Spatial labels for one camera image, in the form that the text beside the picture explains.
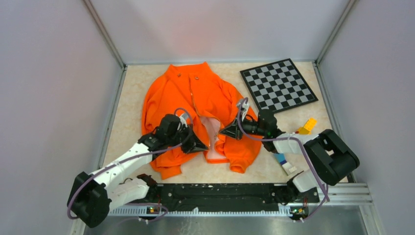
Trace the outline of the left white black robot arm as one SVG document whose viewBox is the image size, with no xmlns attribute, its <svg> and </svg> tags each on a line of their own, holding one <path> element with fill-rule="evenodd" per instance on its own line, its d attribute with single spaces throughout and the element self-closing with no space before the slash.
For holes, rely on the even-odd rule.
<svg viewBox="0 0 415 235">
<path fill-rule="evenodd" d="M 68 218 L 80 219 L 94 228 L 111 211 L 131 201 L 154 201 L 157 196 L 154 186 L 139 178 L 128 182 L 125 179 L 169 150 L 192 154 L 208 149 L 193 130 L 191 115 L 185 109 L 181 111 L 181 115 L 165 115 L 154 130 L 141 136 L 129 150 L 108 165 L 92 173 L 79 173 L 67 202 Z"/>
</svg>

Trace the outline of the orange zip-up jacket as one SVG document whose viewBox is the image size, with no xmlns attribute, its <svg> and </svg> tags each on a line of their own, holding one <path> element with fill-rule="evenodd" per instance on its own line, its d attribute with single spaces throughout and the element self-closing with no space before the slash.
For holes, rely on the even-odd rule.
<svg viewBox="0 0 415 235">
<path fill-rule="evenodd" d="M 231 171 L 245 173 L 259 155 L 261 143 L 220 134 L 235 120 L 241 99 L 236 87 L 215 74 L 208 63 L 170 65 L 145 95 L 141 132 L 153 131 L 167 114 L 189 112 L 194 133 L 206 147 L 206 162 L 229 164 Z"/>
</svg>

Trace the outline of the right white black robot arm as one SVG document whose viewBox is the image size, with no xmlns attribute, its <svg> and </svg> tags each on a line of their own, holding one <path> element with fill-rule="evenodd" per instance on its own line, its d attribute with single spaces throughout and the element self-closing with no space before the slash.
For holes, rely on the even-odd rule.
<svg viewBox="0 0 415 235">
<path fill-rule="evenodd" d="M 287 183 L 287 196 L 294 202 L 301 201 L 312 188 L 336 185 L 360 165 L 356 154 L 331 129 L 316 135 L 286 133 L 278 128 L 277 119 L 269 110 L 261 110 L 257 120 L 246 116 L 247 111 L 238 114 L 220 133 L 236 140 L 256 139 L 275 154 L 305 157 L 309 169 Z"/>
</svg>

